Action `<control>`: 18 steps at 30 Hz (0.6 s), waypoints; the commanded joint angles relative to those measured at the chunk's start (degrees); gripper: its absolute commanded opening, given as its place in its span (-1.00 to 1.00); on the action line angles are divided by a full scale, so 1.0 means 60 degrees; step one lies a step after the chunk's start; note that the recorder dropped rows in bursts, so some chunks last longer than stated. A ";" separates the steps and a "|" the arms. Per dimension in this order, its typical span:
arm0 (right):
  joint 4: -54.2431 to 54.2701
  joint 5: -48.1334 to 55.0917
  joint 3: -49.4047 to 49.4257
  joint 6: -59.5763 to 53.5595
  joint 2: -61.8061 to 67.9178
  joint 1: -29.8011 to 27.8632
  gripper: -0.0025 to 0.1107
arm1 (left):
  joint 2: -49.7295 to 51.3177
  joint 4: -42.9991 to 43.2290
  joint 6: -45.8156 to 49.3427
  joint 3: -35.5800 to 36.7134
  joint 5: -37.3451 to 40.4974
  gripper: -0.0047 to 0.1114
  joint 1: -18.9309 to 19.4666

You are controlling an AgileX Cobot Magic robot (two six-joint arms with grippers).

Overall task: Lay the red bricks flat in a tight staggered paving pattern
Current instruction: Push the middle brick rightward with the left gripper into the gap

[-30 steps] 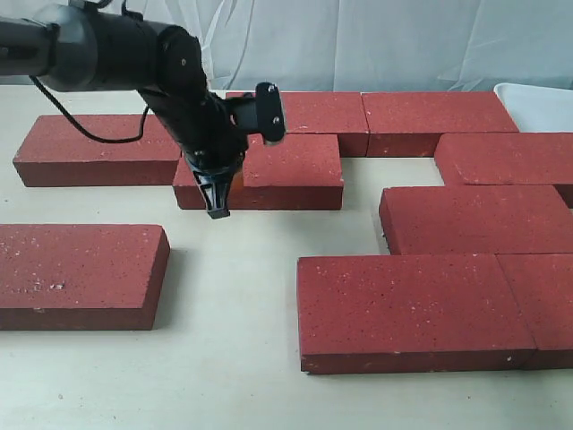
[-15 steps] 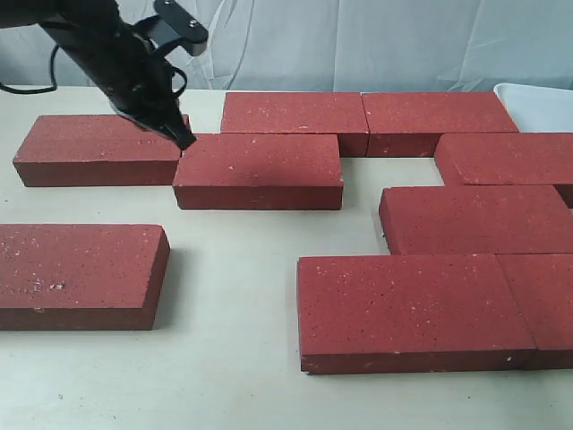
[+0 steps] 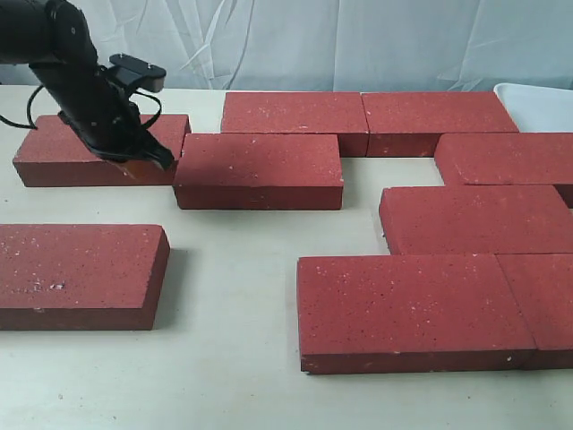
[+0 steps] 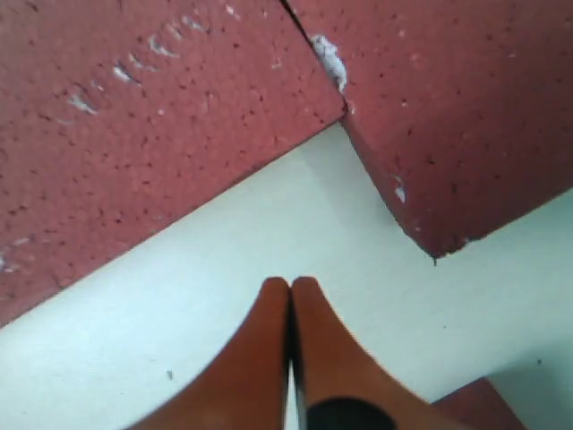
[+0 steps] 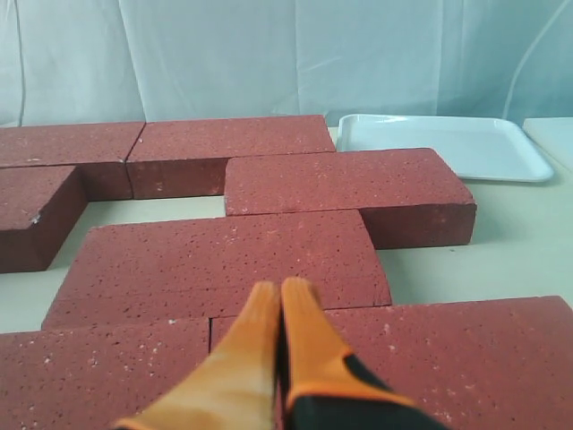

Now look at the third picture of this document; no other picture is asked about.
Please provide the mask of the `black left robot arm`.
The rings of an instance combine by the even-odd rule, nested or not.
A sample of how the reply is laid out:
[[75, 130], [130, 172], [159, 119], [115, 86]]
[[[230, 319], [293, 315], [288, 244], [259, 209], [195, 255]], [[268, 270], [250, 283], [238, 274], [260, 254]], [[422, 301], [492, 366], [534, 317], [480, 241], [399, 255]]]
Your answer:
[[148, 162], [170, 169], [175, 157], [142, 122], [134, 94], [162, 91], [164, 68], [127, 54], [98, 61], [84, 13], [68, 1], [3, 1], [1, 62], [27, 65], [59, 106], [58, 116], [99, 159], [132, 172]]

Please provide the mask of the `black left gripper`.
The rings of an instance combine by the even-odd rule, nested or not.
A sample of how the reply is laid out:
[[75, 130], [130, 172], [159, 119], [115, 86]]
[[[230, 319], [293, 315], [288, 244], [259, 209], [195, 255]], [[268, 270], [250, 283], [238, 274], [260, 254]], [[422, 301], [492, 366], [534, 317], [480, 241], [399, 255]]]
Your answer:
[[[171, 150], [150, 132], [161, 113], [143, 123], [138, 106], [130, 101], [133, 94], [111, 75], [111, 66], [38, 63], [30, 69], [60, 107], [62, 122], [90, 153], [117, 163], [131, 181], [158, 181], [175, 161]], [[147, 91], [145, 96], [159, 103], [155, 94]]]

